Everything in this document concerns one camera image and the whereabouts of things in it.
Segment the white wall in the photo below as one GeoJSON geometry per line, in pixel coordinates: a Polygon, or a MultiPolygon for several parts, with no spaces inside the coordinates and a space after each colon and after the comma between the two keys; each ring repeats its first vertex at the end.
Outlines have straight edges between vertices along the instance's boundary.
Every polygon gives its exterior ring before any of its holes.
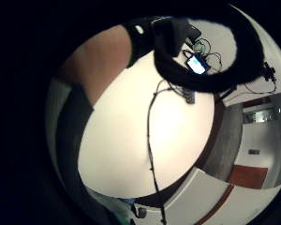
{"type": "Polygon", "coordinates": [[[277,121],[244,124],[240,150],[234,164],[268,168],[262,188],[273,188],[281,167],[281,142],[277,121]],[[249,155],[249,149],[260,150],[249,155]]]}

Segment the wire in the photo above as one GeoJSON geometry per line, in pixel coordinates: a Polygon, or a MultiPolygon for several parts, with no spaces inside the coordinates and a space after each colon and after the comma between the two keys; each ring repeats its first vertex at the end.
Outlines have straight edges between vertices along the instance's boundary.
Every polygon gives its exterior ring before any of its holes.
{"type": "Polygon", "coordinates": [[[151,144],[150,144],[150,115],[151,115],[151,109],[153,104],[155,103],[155,100],[157,98],[157,96],[165,91],[170,91],[173,90],[172,87],[166,88],[166,89],[162,89],[162,90],[158,90],[159,86],[162,82],[164,82],[165,80],[162,80],[158,83],[157,88],[155,90],[155,92],[153,93],[153,98],[150,102],[149,105],[149,109],[148,109],[148,114],[147,114],[147,146],[148,146],[148,152],[149,152],[149,159],[150,159],[150,163],[151,163],[151,171],[153,174],[153,178],[154,178],[154,185],[155,185],[155,190],[157,192],[157,196],[158,196],[158,200],[159,200],[159,205],[160,205],[160,211],[161,211],[161,222],[162,224],[166,225],[167,221],[166,221],[166,212],[165,212],[165,207],[164,204],[162,203],[162,199],[161,199],[161,194],[160,194],[160,190],[159,190],[159,186],[158,183],[156,182],[156,177],[155,177],[155,166],[154,166],[154,158],[153,158],[153,154],[152,154],[152,148],[151,148],[151,144]]]}
{"type": "Polygon", "coordinates": [[[276,90],[276,88],[277,88],[277,85],[276,85],[275,82],[273,82],[273,84],[274,84],[274,89],[273,89],[273,91],[269,91],[269,92],[255,92],[255,91],[253,91],[252,89],[248,88],[248,86],[246,85],[246,83],[244,84],[244,86],[245,86],[245,88],[246,88],[249,92],[251,92],[252,94],[262,95],[262,94],[273,94],[273,93],[275,93],[275,90],[276,90]]]}
{"type": "Polygon", "coordinates": [[[273,94],[273,93],[275,92],[275,90],[276,90],[276,87],[277,87],[277,86],[276,86],[276,83],[274,82],[274,90],[273,90],[273,91],[270,91],[270,92],[255,92],[255,91],[251,90],[250,88],[248,88],[248,87],[246,86],[246,84],[244,84],[244,86],[245,86],[245,88],[246,88],[249,92],[242,92],[242,93],[236,95],[235,97],[231,97],[231,98],[229,98],[229,99],[226,99],[226,101],[233,100],[233,99],[235,99],[235,98],[237,98],[237,97],[239,97],[239,96],[241,96],[241,95],[244,95],[244,94],[248,94],[248,95],[273,94]]]}
{"type": "Polygon", "coordinates": [[[210,51],[211,51],[211,49],[212,49],[212,46],[211,46],[210,42],[209,42],[207,39],[205,39],[205,38],[199,38],[198,40],[196,40],[195,44],[196,44],[197,42],[199,42],[200,44],[204,45],[203,43],[200,42],[201,40],[205,40],[205,41],[208,43],[208,45],[209,45],[209,51],[208,51],[207,53],[205,53],[205,54],[207,55],[207,54],[210,53],[210,51]]]}
{"type": "Polygon", "coordinates": [[[182,50],[182,53],[184,54],[185,58],[189,59],[189,56],[193,53],[190,50],[182,50]]]}

